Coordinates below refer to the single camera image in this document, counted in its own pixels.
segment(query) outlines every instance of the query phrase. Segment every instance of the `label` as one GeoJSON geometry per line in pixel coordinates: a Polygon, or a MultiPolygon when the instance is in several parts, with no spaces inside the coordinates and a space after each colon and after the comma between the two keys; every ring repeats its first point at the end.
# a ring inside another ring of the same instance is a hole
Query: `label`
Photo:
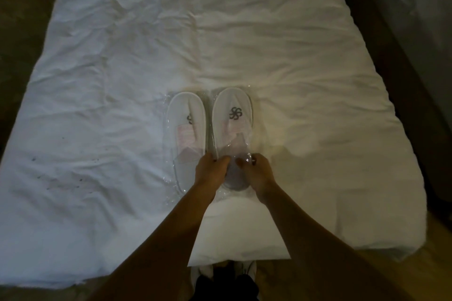
{"type": "Polygon", "coordinates": [[[237,133],[246,133],[249,124],[245,117],[237,120],[229,119],[223,123],[223,135],[227,138],[234,138],[237,133]]]}
{"type": "Polygon", "coordinates": [[[184,124],[177,127],[177,151],[180,154],[185,148],[197,148],[196,124],[184,124]]]}

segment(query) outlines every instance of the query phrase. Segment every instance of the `white duvet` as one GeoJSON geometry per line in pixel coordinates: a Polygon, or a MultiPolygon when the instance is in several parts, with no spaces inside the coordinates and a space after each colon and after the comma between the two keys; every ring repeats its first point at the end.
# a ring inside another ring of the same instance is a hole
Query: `white duvet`
{"type": "MultiPolygon", "coordinates": [[[[56,0],[0,169],[0,283],[105,275],[170,209],[169,92],[250,86],[287,193],[356,248],[425,238],[423,179],[344,0],[56,0]]],[[[256,198],[210,205],[191,265],[288,258],[256,198]]]]}

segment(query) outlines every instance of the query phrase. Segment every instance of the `white slipper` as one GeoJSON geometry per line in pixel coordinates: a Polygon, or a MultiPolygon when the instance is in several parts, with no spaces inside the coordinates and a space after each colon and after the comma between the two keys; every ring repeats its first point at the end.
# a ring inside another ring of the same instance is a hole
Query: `white slipper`
{"type": "Polygon", "coordinates": [[[206,152],[206,111],[199,96],[177,94],[169,103],[168,140],[177,184],[186,193],[195,182],[195,168],[206,152]]]}
{"type": "Polygon", "coordinates": [[[231,156],[224,186],[231,190],[248,187],[235,158],[251,160],[249,145],[253,134],[253,109],[248,95],[230,87],[219,93],[212,110],[213,141],[217,157],[231,156]]]}

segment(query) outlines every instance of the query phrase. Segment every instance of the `bed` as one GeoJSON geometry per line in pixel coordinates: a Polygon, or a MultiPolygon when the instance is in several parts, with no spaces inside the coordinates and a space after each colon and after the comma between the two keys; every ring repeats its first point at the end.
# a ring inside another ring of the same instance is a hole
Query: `bed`
{"type": "MultiPolygon", "coordinates": [[[[422,245],[422,175],[344,0],[56,0],[0,166],[0,283],[114,270],[171,207],[165,96],[235,86],[315,220],[355,248],[422,245]]],[[[189,264],[288,257],[237,194],[210,205],[189,264]]]]}

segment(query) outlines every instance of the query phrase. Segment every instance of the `logo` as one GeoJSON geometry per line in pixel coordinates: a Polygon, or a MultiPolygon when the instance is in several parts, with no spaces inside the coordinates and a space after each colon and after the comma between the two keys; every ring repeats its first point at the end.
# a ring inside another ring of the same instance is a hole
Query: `logo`
{"type": "Polygon", "coordinates": [[[230,113],[229,113],[229,119],[237,120],[241,116],[243,116],[241,108],[239,108],[239,107],[231,108],[230,113]]]}

